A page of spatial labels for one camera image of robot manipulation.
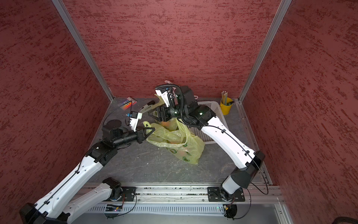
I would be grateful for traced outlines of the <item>pink peach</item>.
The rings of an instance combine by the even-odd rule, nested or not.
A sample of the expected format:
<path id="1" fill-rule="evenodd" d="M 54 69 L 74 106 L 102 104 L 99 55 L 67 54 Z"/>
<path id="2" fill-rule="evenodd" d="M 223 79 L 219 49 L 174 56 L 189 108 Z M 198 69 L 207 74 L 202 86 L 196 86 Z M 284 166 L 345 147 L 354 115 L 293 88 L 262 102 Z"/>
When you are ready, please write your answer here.
<path id="1" fill-rule="evenodd" d="M 183 151 L 183 150 L 178 150 L 178 152 L 176 153 L 176 156 L 180 159 L 182 159 L 182 157 L 186 157 L 187 156 L 187 152 Z"/>

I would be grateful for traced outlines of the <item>green avocado plastic bag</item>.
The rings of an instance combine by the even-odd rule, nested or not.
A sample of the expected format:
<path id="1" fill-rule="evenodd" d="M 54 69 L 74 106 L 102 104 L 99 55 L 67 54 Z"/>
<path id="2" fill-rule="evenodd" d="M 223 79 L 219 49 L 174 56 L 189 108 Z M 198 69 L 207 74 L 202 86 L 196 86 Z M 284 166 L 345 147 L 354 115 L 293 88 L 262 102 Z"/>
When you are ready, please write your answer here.
<path id="1" fill-rule="evenodd" d="M 156 111 L 156 109 L 158 109 L 160 106 L 167 106 L 166 103 L 163 101 L 162 97 L 154 94 L 158 99 L 159 102 L 156 103 L 155 105 L 157 105 L 158 107 L 156 107 L 154 109 L 154 112 L 151 113 L 151 115 L 154 115 L 155 117 L 158 117 L 158 112 Z M 163 127 L 165 127 L 166 129 L 168 129 L 169 131 L 175 131 L 177 130 L 178 126 L 175 123 L 174 119 L 170 119 L 169 121 L 158 121 L 157 119 L 155 119 L 155 122 Z"/>

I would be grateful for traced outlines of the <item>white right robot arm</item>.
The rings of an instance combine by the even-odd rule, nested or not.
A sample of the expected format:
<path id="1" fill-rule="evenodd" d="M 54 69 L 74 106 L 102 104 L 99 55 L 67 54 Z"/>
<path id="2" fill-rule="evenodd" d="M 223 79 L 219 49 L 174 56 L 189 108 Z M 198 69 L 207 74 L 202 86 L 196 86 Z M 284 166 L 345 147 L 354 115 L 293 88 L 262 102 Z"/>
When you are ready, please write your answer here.
<path id="1" fill-rule="evenodd" d="M 164 101 L 163 105 L 155 109 L 158 121 L 177 118 L 188 127 L 197 128 L 214 140 L 232 159 L 236 168 L 220 185 L 219 192 L 223 200 L 233 201 L 234 193 L 240 188 L 246 189 L 261 171 L 264 153 L 255 152 L 242 143 L 210 107 L 198 104 L 188 86 L 164 84 L 157 86 L 155 91 Z"/>

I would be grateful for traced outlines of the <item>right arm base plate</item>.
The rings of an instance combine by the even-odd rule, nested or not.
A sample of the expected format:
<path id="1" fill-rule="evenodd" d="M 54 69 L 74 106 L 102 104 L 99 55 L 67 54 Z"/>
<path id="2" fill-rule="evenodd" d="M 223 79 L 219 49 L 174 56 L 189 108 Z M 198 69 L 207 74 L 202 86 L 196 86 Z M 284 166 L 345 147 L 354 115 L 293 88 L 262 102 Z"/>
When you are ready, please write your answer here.
<path id="1" fill-rule="evenodd" d="M 239 188 L 232 195 L 224 195 L 220 187 L 207 187 L 208 200 L 210 202 L 245 202 L 243 189 Z"/>

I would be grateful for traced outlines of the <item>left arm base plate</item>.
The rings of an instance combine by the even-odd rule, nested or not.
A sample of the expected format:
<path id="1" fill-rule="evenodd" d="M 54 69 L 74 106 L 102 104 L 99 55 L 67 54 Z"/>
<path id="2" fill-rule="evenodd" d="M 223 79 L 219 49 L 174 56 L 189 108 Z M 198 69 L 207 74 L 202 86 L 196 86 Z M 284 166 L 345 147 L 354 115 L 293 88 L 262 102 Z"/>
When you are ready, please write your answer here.
<path id="1" fill-rule="evenodd" d="M 111 202 L 133 202 L 136 194 L 136 187 L 114 187 L 104 195 L 103 201 Z"/>

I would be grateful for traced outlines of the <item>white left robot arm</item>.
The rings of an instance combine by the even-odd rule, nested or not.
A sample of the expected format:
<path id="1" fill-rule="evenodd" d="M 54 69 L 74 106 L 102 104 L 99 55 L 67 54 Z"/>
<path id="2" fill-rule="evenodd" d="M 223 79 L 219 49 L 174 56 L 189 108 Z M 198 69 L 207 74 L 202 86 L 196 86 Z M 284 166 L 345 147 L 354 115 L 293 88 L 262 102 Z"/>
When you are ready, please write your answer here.
<path id="1" fill-rule="evenodd" d="M 141 144 L 155 128 L 128 130 L 114 119 L 102 127 L 103 137 L 85 154 L 79 164 L 48 194 L 36 203 L 27 203 L 20 209 L 25 224 L 70 224 L 88 209 L 104 200 L 124 202 L 121 183 L 106 178 L 94 190 L 73 200 L 73 196 L 117 154 L 132 143 Z"/>

